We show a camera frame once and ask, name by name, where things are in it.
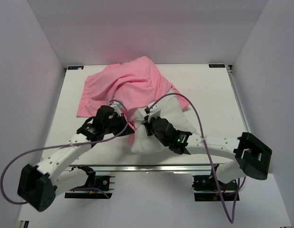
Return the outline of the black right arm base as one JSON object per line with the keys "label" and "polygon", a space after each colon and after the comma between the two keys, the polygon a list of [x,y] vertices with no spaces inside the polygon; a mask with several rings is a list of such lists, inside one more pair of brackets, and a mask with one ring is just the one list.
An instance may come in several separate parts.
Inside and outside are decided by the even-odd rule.
{"label": "black right arm base", "polygon": [[219,181],[220,189],[218,189],[211,174],[211,171],[206,171],[192,175],[191,191],[194,194],[195,202],[219,202],[221,201],[219,191],[222,192],[224,201],[233,201],[238,188],[241,187],[240,179],[232,180],[229,183]]}

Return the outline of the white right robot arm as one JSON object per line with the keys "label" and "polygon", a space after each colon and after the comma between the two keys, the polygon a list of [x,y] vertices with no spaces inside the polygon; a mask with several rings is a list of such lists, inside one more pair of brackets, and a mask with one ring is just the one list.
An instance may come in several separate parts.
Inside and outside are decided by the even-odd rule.
{"label": "white right robot arm", "polygon": [[215,166],[209,178],[214,189],[219,190],[238,178],[250,177],[264,181],[268,177],[272,150],[249,132],[243,132],[237,138],[203,138],[174,128],[167,119],[147,116],[143,125],[147,136],[154,136],[176,154],[209,154],[229,159]]}

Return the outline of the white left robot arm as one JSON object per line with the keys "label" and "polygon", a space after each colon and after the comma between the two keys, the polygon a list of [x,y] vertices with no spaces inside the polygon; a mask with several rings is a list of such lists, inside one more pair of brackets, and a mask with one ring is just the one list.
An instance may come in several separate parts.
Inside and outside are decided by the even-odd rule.
{"label": "white left robot arm", "polygon": [[128,111],[117,100],[102,105],[97,114],[88,118],[66,145],[47,159],[32,166],[26,165],[20,175],[17,193],[37,211],[45,211],[54,199],[70,190],[86,191],[95,186],[96,172],[87,165],[66,168],[96,144],[105,142],[105,135],[113,138],[132,134]]}

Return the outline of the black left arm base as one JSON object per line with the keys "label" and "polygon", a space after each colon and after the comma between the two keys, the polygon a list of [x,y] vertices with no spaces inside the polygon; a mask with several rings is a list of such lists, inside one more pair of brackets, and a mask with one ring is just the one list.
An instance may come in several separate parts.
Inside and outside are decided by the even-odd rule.
{"label": "black left arm base", "polygon": [[115,188],[115,176],[113,174],[95,174],[92,175],[93,169],[88,166],[82,166],[82,170],[88,173],[90,177],[79,190],[71,190],[65,193],[66,199],[110,199]]}

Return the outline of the pink fabric pillowcase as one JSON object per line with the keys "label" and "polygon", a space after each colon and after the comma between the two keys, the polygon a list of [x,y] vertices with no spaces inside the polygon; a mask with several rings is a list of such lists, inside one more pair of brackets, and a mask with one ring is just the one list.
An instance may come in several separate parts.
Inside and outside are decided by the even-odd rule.
{"label": "pink fabric pillowcase", "polygon": [[177,88],[168,81],[148,58],[113,64],[87,77],[78,105],[77,117],[92,117],[99,107],[111,100],[122,101],[131,117],[158,98],[163,105],[161,114],[176,129],[196,133],[183,110],[189,102],[179,96]]}

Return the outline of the blue left corner label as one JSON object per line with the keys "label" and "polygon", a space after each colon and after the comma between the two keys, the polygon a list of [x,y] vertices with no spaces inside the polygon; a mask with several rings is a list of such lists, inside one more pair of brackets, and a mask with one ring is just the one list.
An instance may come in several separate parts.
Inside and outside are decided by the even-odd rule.
{"label": "blue left corner label", "polygon": [[67,70],[82,70],[83,66],[68,66]]}

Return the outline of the white pillow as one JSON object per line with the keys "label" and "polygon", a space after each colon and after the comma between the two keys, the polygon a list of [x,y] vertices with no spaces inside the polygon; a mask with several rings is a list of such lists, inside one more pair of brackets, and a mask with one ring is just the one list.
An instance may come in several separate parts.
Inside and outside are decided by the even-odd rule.
{"label": "white pillow", "polygon": [[199,135],[183,112],[179,96],[169,89],[152,109],[156,114],[150,117],[144,108],[137,109],[130,118],[135,135],[131,151],[152,154],[166,149],[177,154],[188,154],[187,140],[191,135]]}

